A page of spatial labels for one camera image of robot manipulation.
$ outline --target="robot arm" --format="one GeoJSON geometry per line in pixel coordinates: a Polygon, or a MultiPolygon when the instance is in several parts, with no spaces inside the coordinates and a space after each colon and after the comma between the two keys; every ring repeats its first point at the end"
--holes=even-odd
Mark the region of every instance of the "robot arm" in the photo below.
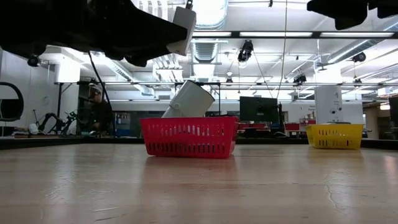
{"type": "Polygon", "coordinates": [[[62,121],[62,119],[59,118],[55,113],[47,113],[47,114],[45,114],[45,118],[44,118],[42,124],[37,129],[39,129],[39,131],[44,131],[45,125],[47,124],[47,122],[49,121],[50,118],[54,118],[56,120],[57,126],[62,127],[64,125],[64,122],[62,121]]]}
{"type": "Polygon", "coordinates": [[[196,14],[178,7],[173,22],[138,9],[131,0],[6,0],[0,46],[37,66],[47,45],[104,52],[113,60],[145,66],[169,53],[186,55],[196,14]],[[36,22],[45,21],[45,26],[36,22]]]}

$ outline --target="white robot part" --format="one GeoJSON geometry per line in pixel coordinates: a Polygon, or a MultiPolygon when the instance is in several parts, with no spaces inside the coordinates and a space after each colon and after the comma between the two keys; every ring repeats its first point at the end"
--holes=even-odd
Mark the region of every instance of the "white robot part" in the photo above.
{"type": "Polygon", "coordinates": [[[39,129],[37,128],[36,124],[30,124],[29,125],[29,133],[31,133],[31,134],[38,134],[39,133],[39,129]]]}
{"type": "Polygon", "coordinates": [[[341,86],[318,86],[315,88],[317,124],[343,122],[341,86]]]}
{"type": "Polygon", "coordinates": [[[215,99],[193,81],[186,81],[162,118],[202,117],[215,99]]]}
{"type": "Polygon", "coordinates": [[[187,38],[175,43],[167,45],[167,50],[171,53],[176,53],[179,55],[187,56],[189,45],[192,39],[193,30],[197,23],[197,14],[195,11],[191,10],[192,1],[187,2],[186,8],[177,7],[175,10],[173,23],[184,27],[188,30],[187,38]]]}

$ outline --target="desk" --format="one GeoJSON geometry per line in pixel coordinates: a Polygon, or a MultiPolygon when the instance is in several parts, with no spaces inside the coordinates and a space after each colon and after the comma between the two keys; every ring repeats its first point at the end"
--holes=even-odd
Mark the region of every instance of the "desk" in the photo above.
{"type": "Polygon", "coordinates": [[[0,151],[3,223],[396,223],[398,151],[238,145],[229,159],[140,144],[0,151]]]}

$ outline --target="basket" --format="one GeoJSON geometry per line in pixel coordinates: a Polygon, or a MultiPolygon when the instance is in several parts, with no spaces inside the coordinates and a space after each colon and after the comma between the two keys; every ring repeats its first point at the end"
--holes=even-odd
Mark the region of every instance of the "basket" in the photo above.
{"type": "Polygon", "coordinates": [[[140,119],[153,156],[228,158],[238,135],[236,117],[140,119]]]}
{"type": "Polygon", "coordinates": [[[358,149],[363,124],[313,124],[306,127],[308,143],[319,149],[358,149]]]}

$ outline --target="yellow plastic basket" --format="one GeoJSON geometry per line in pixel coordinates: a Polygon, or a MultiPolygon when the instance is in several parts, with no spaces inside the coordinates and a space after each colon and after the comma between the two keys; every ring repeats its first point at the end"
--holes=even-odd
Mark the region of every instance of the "yellow plastic basket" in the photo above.
{"type": "Polygon", "coordinates": [[[313,124],[306,127],[308,143],[319,149],[359,149],[363,124],[313,124]]]}

